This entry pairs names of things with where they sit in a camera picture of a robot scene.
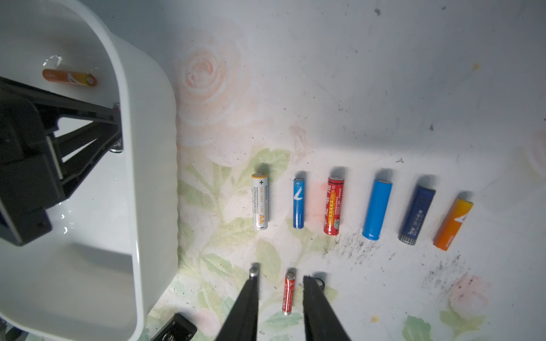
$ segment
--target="small red battery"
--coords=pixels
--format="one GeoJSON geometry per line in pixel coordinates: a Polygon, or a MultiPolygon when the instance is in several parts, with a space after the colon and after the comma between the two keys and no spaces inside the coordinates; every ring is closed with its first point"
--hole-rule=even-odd
{"type": "Polygon", "coordinates": [[[282,313],[286,316],[292,312],[292,297],[294,296],[294,282],[296,276],[292,272],[287,272],[284,278],[284,296],[282,299],[282,313]]]}

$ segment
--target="orange battery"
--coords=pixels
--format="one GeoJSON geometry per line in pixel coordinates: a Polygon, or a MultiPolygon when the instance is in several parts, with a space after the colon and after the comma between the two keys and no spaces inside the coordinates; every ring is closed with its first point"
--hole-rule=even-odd
{"type": "Polygon", "coordinates": [[[41,75],[46,81],[55,83],[68,83],[83,86],[97,85],[97,79],[92,74],[83,72],[44,69],[41,75]]]}
{"type": "Polygon", "coordinates": [[[459,232],[462,222],[465,221],[466,216],[474,206],[473,203],[457,198],[449,210],[449,213],[442,224],[442,227],[436,235],[434,240],[434,246],[438,249],[447,251],[451,242],[459,232]]]}

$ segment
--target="dark blue battery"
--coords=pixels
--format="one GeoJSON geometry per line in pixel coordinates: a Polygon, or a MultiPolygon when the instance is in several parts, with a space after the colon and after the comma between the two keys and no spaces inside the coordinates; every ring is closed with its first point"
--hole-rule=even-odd
{"type": "Polygon", "coordinates": [[[430,204],[434,198],[436,191],[423,186],[417,186],[415,195],[413,196],[411,205],[406,216],[406,221],[402,225],[400,231],[400,239],[402,242],[415,245],[421,226],[425,221],[426,213],[429,211],[430,204]]]}

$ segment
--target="black plastic part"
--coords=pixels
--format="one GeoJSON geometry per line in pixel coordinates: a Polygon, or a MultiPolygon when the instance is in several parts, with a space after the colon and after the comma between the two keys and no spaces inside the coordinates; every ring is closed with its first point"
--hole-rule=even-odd
{"type": "Polygon", "coordinates": [[[22,246],[51,231],[45,210],[69,198],[120,138],[119,110],[0,77],[0,238],[22,246]],[[93,122],[55,137],[61,117],[93,122]]]}
{"type": "Polygon", "coordinates": [[[350,341],[313,277],[304,276],[304,323],[307,341],[350,341]]]}
{"type": "Polygon", "coordinates": [[[18,339],[25,340],[28,336],[28,332],[20,330],[17,327],[11,327],[11,329],[6,332],[8,325],[4,320],[0,319],[0,341],[16,341],[18,339]]]}
{"type": "Polygon", "coordinates": [[[242,287],[216,341],[256,341],[257,333],[258,277],[254,277],[242,287]]]}
{"type": "Polygon", "coordinates": [[[180,313],[176,313],[153,337],[152,341],[189,341],[195,333],[197,333],[197,327],[180,313]]]}

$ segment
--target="red battery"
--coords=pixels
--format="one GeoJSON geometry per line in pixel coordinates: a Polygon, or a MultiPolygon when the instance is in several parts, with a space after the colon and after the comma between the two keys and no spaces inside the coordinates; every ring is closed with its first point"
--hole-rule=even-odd
{"type": "Polygon", "coordinates": [[[328,178],[324,233],[330,236],[337,236],[340,233],[341,198],[344,182],[342,178],[328,178]]]}
{"type": "Polygon", "coordinates": [[[286,316],[292,312],[292,297],[294,296],[294,282],[296,276],[292,272],[287,272],[284,278],[284,296],[282,299],[282,313],[286,316]]]}

